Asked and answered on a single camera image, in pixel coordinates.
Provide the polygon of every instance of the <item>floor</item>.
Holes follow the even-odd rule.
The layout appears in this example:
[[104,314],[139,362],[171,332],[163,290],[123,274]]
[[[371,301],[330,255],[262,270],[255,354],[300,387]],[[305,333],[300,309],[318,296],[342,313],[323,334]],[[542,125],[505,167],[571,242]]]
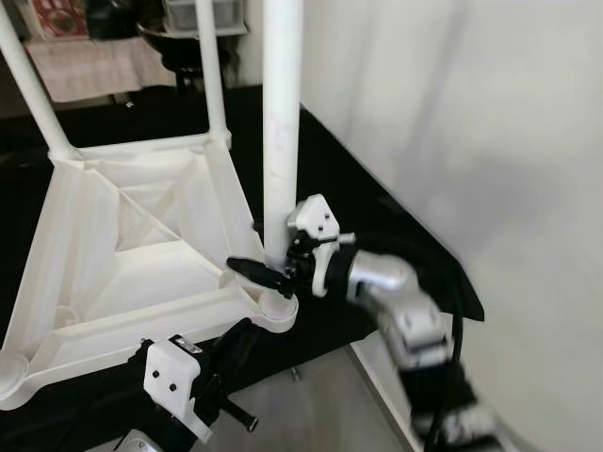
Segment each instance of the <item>floor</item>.
[[[233,395],[260,420],[254,433],[223,414],[193,452],[404,452],[344,347]],[[113,444],[92,449],[108,452]]]

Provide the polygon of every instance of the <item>white plastic stand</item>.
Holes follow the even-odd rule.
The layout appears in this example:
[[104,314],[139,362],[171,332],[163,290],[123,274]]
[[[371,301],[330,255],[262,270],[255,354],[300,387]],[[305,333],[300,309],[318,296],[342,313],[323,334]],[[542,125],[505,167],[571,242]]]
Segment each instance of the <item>white plastic stand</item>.
[[1,410],[124,363],[142,337],[197,342],[242,317],[275,332],[295,321],[296,300],[224,269],[229,255],[264,252],[228,153],[211,0],[197,9],[209,132],[76,149],[0,2],[0,49],[55,165],[0,352]]

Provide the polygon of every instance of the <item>white wall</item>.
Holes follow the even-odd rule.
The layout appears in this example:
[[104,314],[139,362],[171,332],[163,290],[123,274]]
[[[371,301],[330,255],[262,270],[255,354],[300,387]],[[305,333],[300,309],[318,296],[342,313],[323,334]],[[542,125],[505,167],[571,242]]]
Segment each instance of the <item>white wall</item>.
[[602,444],[599,0],[307,0],[302,100],[463,262],[464,361],[550,452]]

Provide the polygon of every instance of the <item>black table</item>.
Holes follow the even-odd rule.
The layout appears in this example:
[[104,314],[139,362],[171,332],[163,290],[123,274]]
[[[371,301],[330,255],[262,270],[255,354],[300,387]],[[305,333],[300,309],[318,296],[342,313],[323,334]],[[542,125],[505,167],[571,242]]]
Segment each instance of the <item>black table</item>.
[[[251,211],[261,219],[261,88],[227,90],[224,101],[233,133],[231,156]],[[70,141],[78,147],[191,135],[208,126],[200,95],[178,97],[169,89],[143,91],[132,108],[108,105],[65,111],[58,117]],[[45,144],[31,118],[0,121],[0,155],[3,149],[5,155],[15,153],[0,165],[2,337],[52,173],[52,165],[45,158]],[[429,250],[475,304],[475,293],[457,261],[311,113],[302,110],[298,198],[315,193],[325,195],[342,231],[395,234]],[[442,292],[446,288],[433,290]],[[445,292],[441,295],[438,298],[446,297]],[[342,300],[314,299],[307,294],[299,298],[295,326],[282,334],[262,334],[232,390],[362,339],[375,330],[370,318]],[[478,310],[473,316],[482,315]],[[118,377],[113,374],[110,378],[109,374],[111,369],[44,387],[20,409],[0,412],[0,451],[53,450],[74,416],[79,420],[64,450],[81,451],[126,432],[151,409],[151,402],[142,391],[140,369],[122,366]]]

